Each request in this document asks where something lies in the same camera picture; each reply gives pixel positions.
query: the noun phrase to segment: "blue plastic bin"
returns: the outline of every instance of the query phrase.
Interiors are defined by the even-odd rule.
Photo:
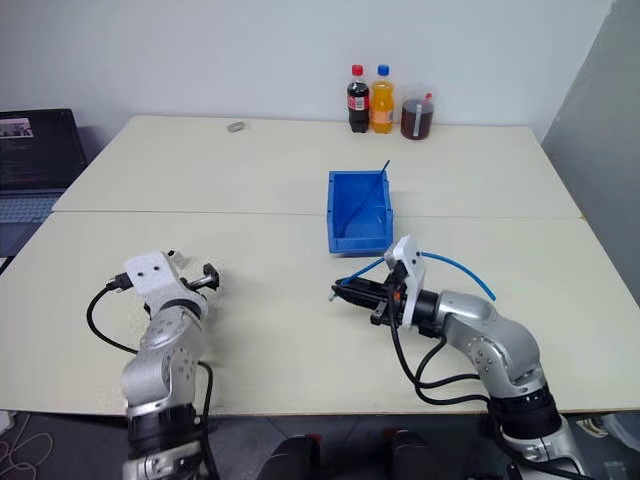
[[[329,172],[329,251],[378,254],[393,242],[393,210],[387,172]]]

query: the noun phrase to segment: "bottle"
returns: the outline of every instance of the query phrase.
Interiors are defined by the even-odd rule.
[[[362,65],[352,65],[353,81],[347,86],[347,106],[351,131],[365,133],[369,129],[369,87],[362,78]]]
[[[427,138],[433,118],[433,96],[427,92],[424,98],[410,98],[402,104],[400,131],[409,140]]]
[[[378,65],[378,75],[372,86],[371,128],[376,133],[389,133],[393,121],[393,83],[389,81],[389,65]]]

